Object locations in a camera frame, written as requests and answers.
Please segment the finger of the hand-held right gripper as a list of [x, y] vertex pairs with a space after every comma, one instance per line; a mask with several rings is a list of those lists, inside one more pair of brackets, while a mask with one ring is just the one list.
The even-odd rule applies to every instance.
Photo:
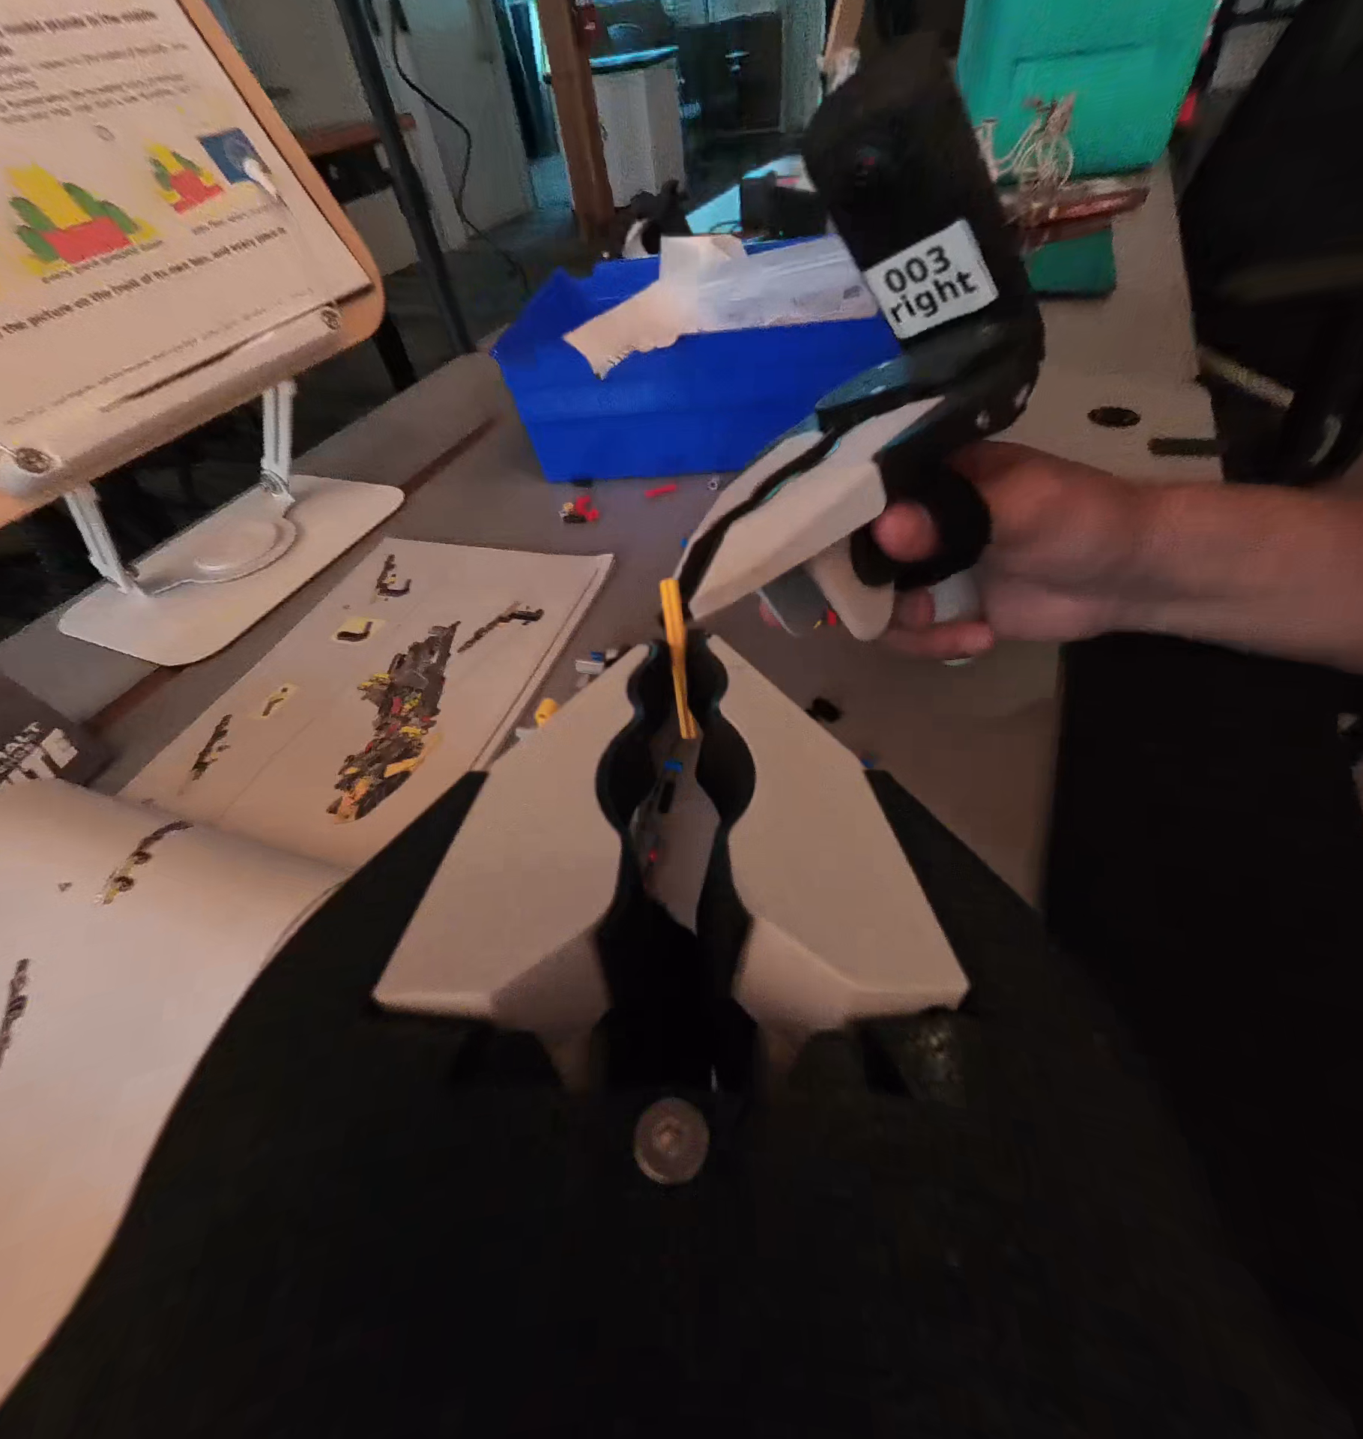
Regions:
[[777, 486], [814, 468], [831, 453], [835, 442], [835, 434], [785, 434], [773, 442], [712, 499], [680, 552], [680, 570], [707, 570], [710, 552], [720, 545], [710, 533], [726, 528], [733, 514], [749, 514], [760, 507]]
[[[949, 621], [949, 442], [943, 405], [899, 405], [844, 424], [812, 419], [787, 434], [835, 434], [814, 468], [710, 533], [707, 570], [684, 570], [684, 613], [709, 621], [751, 596], [781, 623], [890, 623], [899, 594], [924, 591]], [[899, 499], [922, 505], [941, 550], [901, 566], [875, 547], [873, 524]]]

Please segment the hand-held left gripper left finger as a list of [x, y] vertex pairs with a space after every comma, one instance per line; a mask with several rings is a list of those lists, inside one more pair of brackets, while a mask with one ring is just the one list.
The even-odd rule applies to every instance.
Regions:
[[392, 1014], [533, 1035], [584, 1083], [613, 1007], [607, 919], [640, 890], [667, 657], [642, 644], [485, 774], [373, 997]]

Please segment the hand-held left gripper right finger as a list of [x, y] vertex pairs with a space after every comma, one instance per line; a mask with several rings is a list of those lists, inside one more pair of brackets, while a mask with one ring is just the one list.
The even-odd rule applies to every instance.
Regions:
[[695, 932], [766, 1062], [959, 1010], [970, 982], [859, 758], [720, 638], [693, 636], [693, 716], [716, 812]]

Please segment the yellow lego axle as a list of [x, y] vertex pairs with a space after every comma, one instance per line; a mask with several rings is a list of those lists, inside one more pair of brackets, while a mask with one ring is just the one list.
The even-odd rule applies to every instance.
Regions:
[[672, 669], [678, 732], [684, 741], [697, 741], [699, 726], [691, 715], [688, 678], [689, 631], [684, 613], [684, 598], [680, 596], [680, 585], [674, 577], [668, 577], [659, 585], [659, 602]]

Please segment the lego instruction booklet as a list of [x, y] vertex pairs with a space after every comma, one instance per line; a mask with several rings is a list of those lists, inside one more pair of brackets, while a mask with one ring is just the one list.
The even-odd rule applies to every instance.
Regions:
[[0, 1404], [245, 993], [493, 760], [613, 564], [386, 539], [121, 795], [0, 793]]

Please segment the lego set box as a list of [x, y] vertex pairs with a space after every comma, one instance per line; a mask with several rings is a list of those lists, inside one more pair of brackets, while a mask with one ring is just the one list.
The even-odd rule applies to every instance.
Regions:
[[111, 753], [84, 724], [0, 675], [0, 791], [50, 779], [88, 785], [109, 764]]

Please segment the person's right hand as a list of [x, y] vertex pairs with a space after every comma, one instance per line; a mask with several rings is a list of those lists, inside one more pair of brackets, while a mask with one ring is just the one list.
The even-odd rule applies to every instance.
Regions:
[[941, 621], [924, 591], [903, 594], [882, 642], [909, 657], [966, 661], [1001, 640], [1075, 642], [1153, 631], [1155, 539], [1165, 487], [989, 442], [953, 468], [980, 491], [993, 541], [978, 566], [980, 619]]

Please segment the blue plastic bin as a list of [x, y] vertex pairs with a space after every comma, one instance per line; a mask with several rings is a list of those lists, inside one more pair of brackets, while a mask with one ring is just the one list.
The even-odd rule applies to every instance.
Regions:
[[899, 346], [880, 316], [684, 337], [598, 379], [565, 335], [659, 278], [657, 258], [558, 274], [493, 348], [552, 484], [741, 472], [817, 402]]

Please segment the crumpled white paper bags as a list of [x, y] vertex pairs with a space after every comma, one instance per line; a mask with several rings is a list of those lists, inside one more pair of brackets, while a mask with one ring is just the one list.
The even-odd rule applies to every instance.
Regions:
[[878, 316], [836, 236], [747, 251], [737, 237], [665, 237], [659, 278], [563, 339], [598, 379], [684, 337]]

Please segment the white cabinet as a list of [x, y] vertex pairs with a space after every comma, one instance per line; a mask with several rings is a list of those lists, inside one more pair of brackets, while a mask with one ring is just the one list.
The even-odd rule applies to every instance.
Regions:
[[684, 186], [678, 47], [596, 58], [590, 68], [613, 205]]

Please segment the black perforated panel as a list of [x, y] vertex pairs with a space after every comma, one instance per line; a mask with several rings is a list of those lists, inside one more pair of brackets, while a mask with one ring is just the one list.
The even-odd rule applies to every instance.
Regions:
[[1119, 634], [1064, 646], [1058, 696], [1050, 932], [1363, 1436], [1363, 678]]

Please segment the black office chair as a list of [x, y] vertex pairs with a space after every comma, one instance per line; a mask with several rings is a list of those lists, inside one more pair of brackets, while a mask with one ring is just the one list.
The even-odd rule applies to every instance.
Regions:
[[1232, 449], [1314, 489], [1363, 455], [1363, 3], [1302, 5], [1180, 197], [1209, 377], [1289, 402]]

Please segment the white document stand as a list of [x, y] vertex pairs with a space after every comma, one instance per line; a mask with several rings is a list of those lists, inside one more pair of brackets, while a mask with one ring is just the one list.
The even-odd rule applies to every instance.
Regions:
[[[84, 421], [54, 419], [48, 447], [0, 444], [0, 529], [61, 501], [81, 531], [100, 585], [60, 619], [63, 636], [155, 667], [197, 663], [233, 644], [401, 505], [397, 489], [367, 499], [359, 484], [292, 476], [296, 379], [369, 341], [384, 318], [380, 272], [300, 142], [205, 5], [184, 5], [338, 236], [363, 262], [371, 289], [239, 344], [178, 379], [109, 402]], [[151, 554], [119, 554], [98, 499], [105, 478], [250, 402], [262, 402], [260, 478], [216, 514]]]

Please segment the wooden support post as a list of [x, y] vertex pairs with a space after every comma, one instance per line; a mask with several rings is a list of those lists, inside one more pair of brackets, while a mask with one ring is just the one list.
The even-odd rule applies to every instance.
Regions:
[[590, 43], [584, 39], [584, 22], [594, 20], [594, 7], [575, 3], [537, 3], [535, 7], [546, 47], [571, 209], [586, 243], [605, 247], [613, 228], [615, 201], [596, 106]]

